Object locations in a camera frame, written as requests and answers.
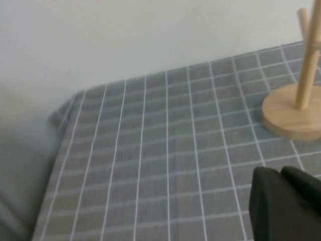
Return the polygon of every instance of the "wooden post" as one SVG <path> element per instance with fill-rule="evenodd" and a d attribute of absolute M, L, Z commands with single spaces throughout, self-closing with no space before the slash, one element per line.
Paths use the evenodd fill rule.
<path fill-rule="evenodd" d="M 309 29 L 309 15 L 307 9 L 299 9 L 297 11 L 297 15 L 299 17 L 300 25 L 301 25 L 301 33 L 304 44 L 306 44 L 307 33 Z"/>
<path fill-rule="evenodd" d="M 300 80 L 297 85 L 295 108 L 305 109 L 309 104 L 310 94 L 315 78 L 315 71 L 319 60 L 319 50 L 313 45 L 321 40 L 321 0 L 314 1 L 311 22 L 305 45 Z"/>

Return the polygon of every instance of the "white wall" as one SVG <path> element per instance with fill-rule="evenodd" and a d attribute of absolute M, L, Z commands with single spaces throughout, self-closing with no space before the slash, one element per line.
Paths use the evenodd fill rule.
<path fill-rule="evenodd" d="M 0 89 L 43 121 L 78 89 L 298 41 L 311 3 L 2 0 Z"/>

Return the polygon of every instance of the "white grid line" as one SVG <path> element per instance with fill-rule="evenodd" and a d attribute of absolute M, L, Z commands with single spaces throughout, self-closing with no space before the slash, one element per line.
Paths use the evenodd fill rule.
<path fill-rule="evenodd" d="M 288 63 L 291 63 L 291 62 L 295 62 L 295 61 L 299 61 L 299 60 L 302 60 L 302 58 L 299 58 L 299 59 L 293 59 L 293 60 L 289 60 L 289 61 L 286 61 Z M 269 65 L 263 65 L 262 68 L 265 68 L 265 67 L 273 67 L 273 66 L 276 66 L 276 65 L 280 65 L 280 64 L 285 64 L 286 62 L 279 62 L 279 63 L 275 63 L 275 64 L 269 64 Z M 251 71 L 251 70 L 258 70 L 259 68 L 258 67 L 255 67 L 255 68 L 249 68 L 249 69 L 244 69 L 244 70 L 238 70 L 239 73 L 242 73 L 242 72 L 247 72 L 247 71 Z M 214 75 L 214 79 L 216 78 L 220 78 L 220 77 L 225 77 L 225 76 L 232 76 L 234 73 L 226 73 L 226 74 L 219 74 L 219 75 Z M 204 77 L 204 78 L 198 78 L 198 79 L 194 79 L 194 80 L 190 80 L 191 83 L 196 83 L 196 82 L 201 82 L 201 81 L 204 81 L 204 80 L 207 80 L 207 79 L 210 79 L 211 77 Z M 250 82 L 255 82 L 255 81 L 259 81 L 259 80 L 262 80 L 262 79 L 257 79 L 257 80 L 251 80 L 247 83 L 250 83 Z M 180 83 L 175 83 L 175 84 L 170 84 L 170 88 L 171 87 L 179 87 L 179 86 L 183 86 L 183 85 L 186 85 L 187 83 L 186 82 L 180 82 Z M 224 87 L 228 87 L 228 86 L 220 86 L 220 87 L 217 87 L 217 89 L 220 89 L 220 88 L 224 88 Z M 164 90 L 165 87 L 164 86 L 161 86 L 161 87 L 153 87 L 151 89 L 149 89 L 147 92 L 150 92 L 150 91 L 158 91 L 158 90 Z M 132 97 L 132 96 L 135 96 L 135 95 L 140 95 L 140 94 L 143 94 L 143 91 L 141 90 L 138 90 L 138 91 L 133 91 L 133 92 L 130 92 L 130 93 L 127 93 L 126 94 L 126 97 Z M 121 94 L 118 94 L 118 95 L 114 95 L 114 96 L 111 96 L 110 98 L 108 98 L 108 100 L 117 100 L 117 99 L 120 99 L 120 96 Z M 175 99 L 176 96 L 171 96 L 169 97 L 169 99 Z M 84 103 L 84 106 L 87 106 L 87 105 L 91 105 L 91 104 L 100 104 L 100 101 L 99 101 L 99 98 L 92 98 L 91 100 L 86 100 L 85 103 Z M 84 112 L 87 112 L 87 111 L 92 111 L 92 112 L 98 112 L 98 109 L 97 110 L 84 110 Z"/>
<path fill-rule="evenodd" d="M 234 69 L 234 73 L 235 73 L 236 82 L 237 82 L 237 84 L 239 86 L 239 89 L 240 89 L 240 92 L 241 92 L 241 98 L 242 98 L 242 102 L 243 102 L 244 107 L 245 107 L 245 112 L 246 112 L 247 118 L 249 120 L 249 123 L 251 125 L 251 130 L 252 130 L 252 133 L 253 133 L 253 136 L 254 136 L 254 143 L 255 143 L 256 148 L 257 148 L 257 150 L 259 152 L 262 164 L 265 167 L 264 157 L 263 157 L 263 154 L 262 154 L 262 151 L 261 151 L 261 148 L 260 148 L 256 133 L 255 133 L 254 127 L 253 127 L 252 118 L 251 118 L 250 112 L 248 110 L 248 106 L 247 106 L 247 103 L 246 103 L 246 100 L 245 100 L 245 97 L 244 97 L 244 92 L 243 92 L 243 89 L 241 87 L 241 82 L 240 82 L 240 79 L 239 79 L 239 76 L 238 76 L 238 71 L 236 70 L 234 57 L 232 57 L 232 65 L 233 65 L 233 69 Z"/>
<path fill-rule="evenodd" d="M 296 81 L 295 81 L 295 77 L 294 77 L 294 75 L 293 75 L 293 73 L 292 73 L 292 70 L 290 69 L 290 67 L 289 67 L 289 65 L 288 65 L 288 63 L 287 63 L 287 61 L 286 61 L 286 57 L 285 57 L 283 48 L 281 48 L 281 47 L 279 47 L 279 48 L 280 48 L 280 51 L 281 51 L 282 58 L 283 58 L 283 60 L 285 61 L 285 66 L 286 66 L 286 68 L 287 68 L 287 71 L 290 73 L 293 81 L 296 82 Z M 296 149 L 296 147 L 295 147 L 295 145 L 294 145 L 294 143 L 293 143 L 293 140 L 290 140 L 290 143 L 291 143 L 291 146 L 292 146 L 292 148 L 293 148 L 293 150 L 294 150 L 294 153 L 295 153 L 295 155 L 296 155 L 297 161 L 298 161 L 301 169 L 302 169 L 303 171 L 305 171 L 305 168 L 304 168 L 304 166 L 303 166 L 303 164 L 302 164 L 302 161 L 301 161 L 300 156 L 298 155 L 298 152 L 297 152 L 297 149 Z"/>
<path fill-rule="evenodd" d="M 118 137 L 119 137 L 119 130 L 120 130 L 120 123 L 121 123 L 121 116 L 122 116 L 122 110 L 124 107 L 124 100 L 125 100 L 125 95 L 126 95 L 126 83 L 124 83 L 124 92 L 123 92 L 123 99 L 122 99 L 122 105 L 121 105 L 121 110 L 120 110 L 120 117 L 119 117 L 119 124 L 118 124 L 118 130 L 117 130 L 117 136 L 115 140 L 115 149 L 114 149 L 114 157 L 112 160 L 112 166 L 111 166 L 111 173 L 109 177 L 109 185 L 108 185 L 108 193 L 107 193 L 107 201 L 106 201 L 106 208 L 105 208 L 105 214 L 104 214 L 104 220 L 102 224 L 102 229 L 101 229 L 101 234 L 100 234 L 100 241 L 103 241 L 104 238 L 104 231 L 105 231 L 105 226 L 106 226 L 106 219 L 107 219 L 107 213 L 108 213 L 108 205 L 109 205 L 109 199 L 110 199 L 110 189 L 111 189 L 111 183 L 112 183 L 112 177 L 114 173 L 114 166 L 115 166 L 115 161 L 116 161 L 116 154 L 117 154 L 117 144 L 118 144 Z"/>
<path fill-rule="evenodd" d="M 275 138 L 271 138 L 271 139 L 265 139 L 265 140 L 258 140 L 258 143 L 265 143 L 265 142 L 270 142 L 270 141 L 277 141 L 277 140 L 280 140 L 282 139 L 281 137 L 275 137 Z M 166 138 L 163 138 L 163 139 L 156 139 L 156 140 L 153 140 L 153 141 L 149 141 L 149 142 L 146 142 L 144 143 L 144 145 L 152 145 L 152 144 L 156 144 L 156 143 L 159 143 L 160 140 L 163 140 L 164 142 L 166 141 Z M 244 142 L 244 143 L 239 143 L 239 144 L 231 144 L 231 145 L 228 145 L 229 148 L 233 148 L 233 147 L 242 147 L 242 146 L 247 146 L 247 145 L 250 145 L 250 144 L 255 144 L 256 142 Z M 126 149 L 132 149 L 132 148 L 138 148 L 139 145 L 137 144 L 130 144 L 130 145 L 124 145 L 124 146 L 121 146 L 121 149 L 122 150 L 126 150 Z M 206 151 L 209 151 L 209 150 L 219 150 L 219 149 L 222 149 L 224 148 L 223 146 L 221 147 L 217 147 L 217 148 L 206 148 L 206 149 L 200 149 L 198 150 L 198 152 L 206 152 Z M 94 155 L 99 155 L 99 154 L 108 154 L 110 152 L 113 151 L 113 148 L 105 148 L 105 149 L 97 149 L 94 151 Z M 189 154 L 190 151 L 183 151 L 183 152 L 179 152 L 179 153 L 170 153 L 170 155 L 187 155 Z M 79 158 L 83 158 L 83 157 L 88 157 L 88 154 L 87 152 L 77 152 L 75 154 L 73 154 L 73 156 L 70 157 L 69 160 L 77 160 Z M 149 159 L 149 158 L 158 158 L 159 156 L 151 156 L 151 157 L 146 157 L 144 158 L 145 159 Z"/>
<path fill-rule="evenodd" d="M 240 189 L 246 189 L 250 188 L 251 184 L 245 184 L 245 185 L 238 185 L 236 186 L 237 190 Z M 225 188 L 216 188 L 216 189 L 208 189 L 202 191 L 202 194 L 213 194 L 213 193 L 220 193 L 220 192 L 227 192 L 227 191 L 233 191 L 233 187 L 225 187 Z M 176 198 L 181 198 L 181 197 L 193 197 L 193 196 L 198 196 L 199 192 L 186 192 L 186 193 L 177 193 L 177 194 L 172 194 L 170 195 L 170 199 L 176 199 Z M 167 196 L 159 196 L 159 197 L 152 197 L 152 198 L 142 198 L 139 199 L 139 203 L 149 203 L 149 202 L 158 202 L 158 201 L 166 201 L 168 199 Z M 130 200 L 130 201 L 124 201 L 124 202 L 119 202 L 119 203 L 113 203 L 109 205 L 109 210 L 114 209 L 114 208 L 120 208 L 123 206 L 130 206 L 130 205 L 135 205 L 136 200 Z M 97 205 L 97 206 L 90 206 L 90 207 L 83 207 L 79 210 L 80 213 L 92 213 L 92 212 L 97 212 L 97 211 L 102 211 L 105 210 L 105 205 Z M 41 214 L 39 216 L 40 220 L 45 219 L 45 214 Z M 63 209 L 59 211 L 52 212 L 52 217 L 58 217 L 58 216 L 73 216 L 75 214 L 74 209 Z"/>
<path fill-rule="evenodd" d="M 208 102 L 203 102 L 203 103 L 198 103 L 198 104 L 193 104 L 194 107 L 199 107 L 199 106 L 203 106 L 203 105 L 207 105 Z M 180 110 L 186 110 L 188 109 L 189 107 L 188 106 L 181 106 L 181 107 L 176 107 L 176 108 L 171 108 L 169 109 L 169 112 L 175 112 L 175 111 L 180 111 Z M 256 109 L 260 109 L 260 108 L 249 108 L 249 110 L 256 110 Z M 224 116 L 224 115 L 230 115 L 230 114 L 233 114 L 233 113 L 238 113 L 238 112 L 242 112 L 242 111 L 245 111 L 245 110 L 236 110 L 236 111 L 230 111 L 230 112 L 226 112 L 226 113 L 222 113 L 221 115 Z M 146 117 L 154 117 L 156 115 L 159 115 L 159 114 L 165 114 L 165 111 L 164 110 L 160 110 L 160 111 L 154 111 L 154 112 L 150 112 L 148 114 L 146 114 L 145 116 Z M 124 121 L 132 121 L 134 119 L 140 119 L 141 118 L 141 114 L 133 114 L 129 117 L 126 117 L 126 118 L 123 118 Z M 104 121 L 101 121 L 99 126 L 104 126 L 104 125 L 109 125 L 109 124 L 115 124 L 117 123 L 118 121 L 115 121 L 117 118 L 114 118 L 114 119 L 111 119 L 112 121 L 110 120 L 104 120 Z M 86 124 L 79 124 L 77 126 L 78 129 L 88 129 L 88 128 L 92 128 L 92 127 L 95 127 L 93 123 L 86 123 Z"/>
<path fill-rule="evenodd" d="M 201 118 L 201 119 L 195 119 L 196 122 L 198 121 L 209 121 L 211 119 L 214 119 L 214 118 L 218 118 L 218 115 L 209 115 L 207 118 Z M 176 123 L 173 123 L 172 125 L 169 125 L 170 127 L 172 126 L 175 126 L 175 125 L 179 125 L 179 124 L 188 124 L 188 123 L 192 123 L 191 119 L 185 119 L 185 120 L 181 120 L 181 121 L 177 121 Z M 246 127 L 251 127 L 251 126 L 261 126 L 262 123 L 253 123 L 253 124 L 248 124 L 248 125 L 243 125 L 243 126 L 235 126 L 235 127 L 227 127 L 227 128 L 223 128 L 224 131 L 232 131 L 232 130 L 238 130 L 238 129 L 243 129 L 243 128 L 246 128 Z M 149 128 L 144 128 L 145 131 L 153 131 L 153 130 L 157 130 L 157 129 L 161 129 L 161 128 L 166 128 L 166 124 L 161 124 L 159 126 L 155 126 L 155 127 L 149 127 Z M 130 131 L 130 132 L 125 132 L 125 133 L 122 133 L 120 134 L 121 136 L 123 135 L 130 135 L 130 134 L 137 134 L 137 133 L 140 133 L 141 129 L 134 129 L 135 131 Z M 208 134 L 215 134 L 215 133 L 220 133 L 221 130 L 213 130 L 213 131 L 205 131 L 205 132 L 197 132 L 196 133 L 196 136 L 204 136 L 204 135 L 208 135 Z M 109 137 L 114 137 L 115 135 L 105 135 L 105 136 L 100 136 L 100 137 L 96 137 L 96 141 L 97 140 L 103 140 L 105 138 L 109 138 Z M 193 134 L 176 134 L 176 135 L 172 135 L 169 137 L 169 140 L 173 140 L 173 139 L 180 139 L 180 138 L 188 138 L 188 137 L 192 137 Z M 89 143 L 90 140 L 92 138 L 77 138 L 76 141 L 74 140 L 73 141 L 73 144 L 85 144 L 85 143 Z M 151 139 L 149 141 L 146 141 L 144 142 L 144 145 L 149 145 L 149 144 L 154 144 L 154 143 L 157 143 L 161 140 L 165 140 L 166 138 L 164 137 L 161 137 L 161 138 L 157 138 L 157 139 Z M 131 143 L 131 144 L 124 144 L 124 145 L 121 145 L 120 147 L 121 148 L 132 148 L 134 146 L 139 146 L 139 143 L 140 142 L 134 142 L 134 143 Z M 67 143 L 64 142 L 61 144 L 61 146 L 66 146 Z"/>
<path fill-rule="evenodd" d="M 242 215 L 245 215 L 245 214 L 248 214 L 249 212 L 243 211 L 241 213 L 242 213 Z M 217 214 L 206 215 L 205 220 L 233 217 L 233 216 L 237 216 L 237 215 L 238 215 L 238 212 L 217 213 Z M 202 216 L 175 218 L 175 219 L 171 219 L 171 224 L 195 222 L 195 221 L 201 221 L 202 219 L 203 219 Z M 167 225 L 167 221 L 152 221 L 152 222 L 138 223 L 137 228 L 153 228 L 153 227 L 160 227 L 160 226 L 165 226 L 165 225 Z M 115 227 L 107 228 L 104 231 L 104 234 L 116 233 L 116 232 L 121 232 L 121 231 L 132 230 L 132 229 L 133 229 L 133 225 L 115 226 Z M 93 229 L 90 231 L 81 231 L 81 232 L 75 233 L 75 238 L 96 236 L 98 234 L 100 234 L 99 229 Z M 46 237 L 46 241 L 65 240 L 66 238 L 67 238 L 66 234 L 49 235 L 48 237 Z"/>
<path fill-rule="evenodd" d="M 136 187 L 136 207 L 135 207 L 135 221 L 134 221 L 134 234 L 133 241 L 136 240 L 136 229 L 137 229 L 137 212 L 138 212 L 138 199 L 139 199 L 139 181 L 140 181 L 140 166 L 141 166 L 141 153 L 142 153 L 142 142 L 143 142 L 143 131 L 144 131 L 144 114 L 145 114 L 145 100 L 146 100 L 146 79 L 144 81 L 144 103 L 142 111 L 142 121 L 141 121 L 141 132 L 140 132 L 140 149 L 139 149 L 139 165 L 138 165 L 138 175 L 137 175 L 137 187 Z"/>
<path fill-rule="evenodd" d="M 84 99 L 85 99 L 85 95 L 86 95 L 86 92 L 84 92 L 84 93 L 83 93 L 83 96 L 82 96 L 82 102 L 80 103 L 80 106 L 79 106 L 79 110 L 78 110 L 77 117 L 76 117 L 76 121 L 75 121 L 75 126 L 74 126 L 73 133 L 72 133 L 72 137 L 73 137 L 73 135 L 75 134 L 75 130 L 76 130 L 77 122 L 78 122 L 78 117 L 79 117 L 80 112 L 81 112 L 81 107 L 82 107 L 82 103 L 83 103 L 83 101 L 84 101 Z M 67 159 L 68 159 L 68 155 L 69 155 L 69 151 L 70 151 L 70 147 L 71 147 L 72 141 L 73 141 L 73 139 L 71 138 L 71 140 L 70 140 L 70 145 L 69 145 L 69 147 L 68 147 L 68 149 L 67 149 L 66 156 L 65 156 L 65 158 L 64 158 L 63 164 L 62 164 L 61 169 L 60 169 L 60 173 L 59 173 L 58 181 L 57 181 L 57 183 L 56 183 L 56 188 L 55 188 L 54 196 L 53 196 L 53 199 L 51 200 L 51 203 L 50 203 L 48 215 L 47 215 L 47 218 L 46 218 L 46 221 L 45 221 L 45 224 L 44 224 L 42 233 L 41 233 L 40 241 L 43 241 L 43 239 L 44 239 L 44 237 L 45 237 L 45 233 L 46 233 L 46 230 L 47 230 L 47 227 L 48 227 L 50 215 L 51 215 L 51 212 L 52 212 L 52 209 L 53 209 L 53 206 L 54 206 L 54 202 L 55 202 L 55 199 L 56 199 L 56 195 L 57 195 L 57 193 L 58 193 L 58 188 L 59 188 L 59 184 L 60 184 L 60 179 L 61 179 L 62 173 L 63 173 L 63 171 L 64 171 L 64 168 L 65 168 L 65 165 L 66 165 L 66 162 L 67 162 Z"/>
<path fill-rule="evenodd" d="M 211 63 L 209 63 L 209 69 L 210 69 L 211 76 L 213 76 L 213 70 L 212 70 Z M 214 85 L 214 79 L 212 79 L 212 87 L 213 87 L 214 98 L 217 99 L 216 89 L 215 89 L 215 85 Z M 244 237 L 244 240 L 247 240 L 245 226 L 244 226 L 244 222 L 243 222 L 243 217 L 242 217 L 242 214 L 241 214 L 241 205 L 240 205 L 239 198 L 238 198 L 237 191 L 236 191 L 234 175 L 233 175 L 230 156 L 229 156 L 229 152 L 228 152 L 228 147 L 227 147 L 226 139 L 225 139 L 225 135 L 224 135 L 223 122 L 222 122 L 222 118 L 220 116 L 221 111 L 220 111 L 220 106 L 218 105 L 218 102 L 217 102 L 217 106 L 216 107 L 217 107 L 217 112 L 219 114 L 219 121 L 220 121 L 221 130 L 222 130 L 222 138 L 223 138 L 223 143 L 224 143 L 225 155 L 226 155 L 226 159 L 227 159 L 227 163 L 228 163 L 228 167 L 229 167 L 229 171 L 230 171 L 230 175 L 231 175 L 231 181 L 232 181 L 233 191 L 234 191 L 234 195 L 235 195 L 237 210 L 238 210 L 238 214 L 239 214 L 239 218 L 240 218 L 240 222 L 241 222 L 243 237 Z"/>
<path fill-rule="evenodd" d="M 98 125 L 99 125 L 100 115 L 101 115 L 101 111 L 103 109 L 104 100 L 105 100 L 105 96 L 106 96 L 106 89 L 107 89 L 107 84 L 105 85 L 105 91 L 104 91 L 104 95 L 103 95 L 102 101 L 101 101 L 101 107 L 100 107 L 100 112 L 99 112 L 99 116 L 98 116 L 98 119 L 97 119 L 96 130 L 95 130 L 92 142 L 91 142 L 91 149 L 90 149 L 90 153 L 89 153 L 89 157 L 88 157 L 88 163 L 87 163 L 87 167 L 86 167 L 86 171 L 85 171 L 84 180 L 82 182 L 80 195 L 79 195 L 79 198 L 78 198 L 78 204 L 77 204 L 77 208 L 76 208 L 75 218 L 74 218 L 72 229 L 71 229 L 70 241 L 72 241 L 73 238 L 74 238 L 74 232 L 75 232 L 75 229 L 76 229 L 76 223 L 77 223 L 79 209 L 80 209 L 80 205 L 81 205 L 81 201 L 82 201 L 82 194 L 84 192 L 85 183 L 86 183 L 86 180 L 87 180 L 88 170 L 89 170 L 89 166 L 90 166 L 90 162 L 91 162 L 91 155 L 92 155 L 92 152 L 93 152 L 93 149 L 94 149 L 94 143 L 95 143 L 97 130 L 98 130 Z"/>
<path fill-rule="evenodd" d="M 170 216 L 170 167 L 169 167 L 169 99 L 168 99 L 168 73 L 166 79 L 166 171 L 167 171 L 167 220 L 168 220 L 168 241 L 171 241 L 171 216 Z"/>
<path fill-rule="evenodd" d="M 197 155 L 197 150 L 198 150 L 198 149 L 197 149 L 196 135 L 195 135 L 195 123 L 194 123 L 194 113 L 193 113 L 191 81 L 190 81 L 190 72 L 189 72 L 189 68 L 188 68 L 188 67 L 186 67 L 186 72 L 187 72 L 187 81 L 188 81 L 188 87 L 189 87 L 189 93 L 190 93 L 190 105 L 191 105 L 191 116 L 192 116 L 192 129 L 193 129 L 193 136 L 194 136 L 195 162 L 196 162 L 197 179 L 198 179 L 199 192 L 200 192 L 200 203 L 201 203 L 201 211 L 202 211 L 203 230 L 204 230 L 204 238 L 205 238 L 205 241 L 207 241 L 207 231 L 206 231 L 205 214 L 204 214 L 204 206 L 203 206 L 201 177 L 200 177 L 200 169 L 199 169 L 199 160 L 198 160 L 198 155 Z"/>

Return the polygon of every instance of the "black object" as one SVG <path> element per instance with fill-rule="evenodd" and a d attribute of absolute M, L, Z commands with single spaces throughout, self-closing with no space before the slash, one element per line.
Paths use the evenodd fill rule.
<path fill-rule="evenodd" d="M 321 181 L 297 168 L 255 168 L 249 211 L 255 241 L 321 241 Z"/>

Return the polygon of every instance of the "wooden stand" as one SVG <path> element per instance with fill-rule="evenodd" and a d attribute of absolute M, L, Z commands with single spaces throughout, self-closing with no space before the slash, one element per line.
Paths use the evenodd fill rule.
<path fill-rule="evenodd" d="M 295 140 L 321 138 L 321 86 L 313 85 L 321 50 L 321 0 L 315 0 L 310 24 L 298 12 L 305 43 L 300 80 L 271 92 L 262 106 L 263 121 L 274 134 Z"/>

